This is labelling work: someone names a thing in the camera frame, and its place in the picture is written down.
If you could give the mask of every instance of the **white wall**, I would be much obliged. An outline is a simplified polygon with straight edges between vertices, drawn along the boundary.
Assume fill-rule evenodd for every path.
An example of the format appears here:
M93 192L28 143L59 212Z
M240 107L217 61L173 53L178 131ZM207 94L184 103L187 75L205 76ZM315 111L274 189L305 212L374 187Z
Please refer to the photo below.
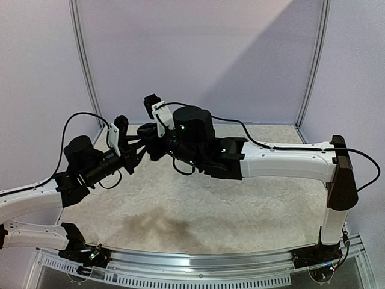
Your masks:
M51 175L65 121L92 108L67 1L2 1L0 39L1 191ZM97 131L94 119L79 116L66 140ZM57 213L26 219L49 224ZM0 251L1 288L22 288L30 257L25 248Z
M347 145L385 164L385 2L331 2L325 44L302 133L308 141L341 134ZM358 185L376 174L352 156ZM379 288L385 288L385 178L360 192L349 216L368 252Z
M149 120L143 97L218 116L294 123L321 0L79 1L103 115Z

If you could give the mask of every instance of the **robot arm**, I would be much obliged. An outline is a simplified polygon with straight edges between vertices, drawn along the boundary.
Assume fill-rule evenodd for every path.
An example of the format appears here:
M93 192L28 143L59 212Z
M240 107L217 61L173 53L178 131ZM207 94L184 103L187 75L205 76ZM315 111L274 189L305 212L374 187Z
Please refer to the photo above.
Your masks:
M130 174L147 152L153 161L164 155L184 161L199 172L220 179L256 176L290 176L317 179L327 183L328 198L319 243L308 250L293 251L296 267L309 266L338 258L339 241L347 212L358 201L353 170L343 137L318 144L254 143L246 138L216 138L209 111L184 106L173 114L155 95L144 101L150 118L127 136L128 120L119 116L109 127L106 152L95 149L86 136L73 139L64 148L69 162L65 172L57 173L47 184L19 193L0 194L0 248L12 246L50 247L64 258L106 266L104 259L91 258L99 247L84 249L84 239L73 224L40 226L17 223L13 218L45 208L77 204L90 193L88 188L124 167Z

